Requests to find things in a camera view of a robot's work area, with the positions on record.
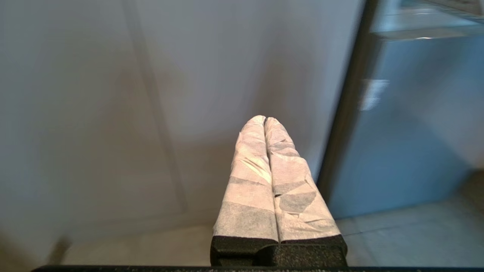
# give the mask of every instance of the floor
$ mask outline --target floor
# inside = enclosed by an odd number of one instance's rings
[[[484,267],[484,215],[468,197],[337,224],[350,266]],[[64,264],[209,266],[211,226],[74,244]]]

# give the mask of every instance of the gray wall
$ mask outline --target gray wall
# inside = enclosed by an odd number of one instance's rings
[[[212,223],[238,131],[278,118],[314,176],[361,1],[2,1],[0,236]]]

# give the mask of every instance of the white wall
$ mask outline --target white wall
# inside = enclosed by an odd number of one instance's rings
[[[316,176],[361,1],[6,1],[0,235],[210,222],[238,131],[278,118]]]

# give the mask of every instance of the tiled floor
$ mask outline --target tiled floor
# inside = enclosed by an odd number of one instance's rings
[[[337,221],[350,266],[484,267],[484,216],[462,196]],[[211,226],[74,244],[65,264],[209,266]]]

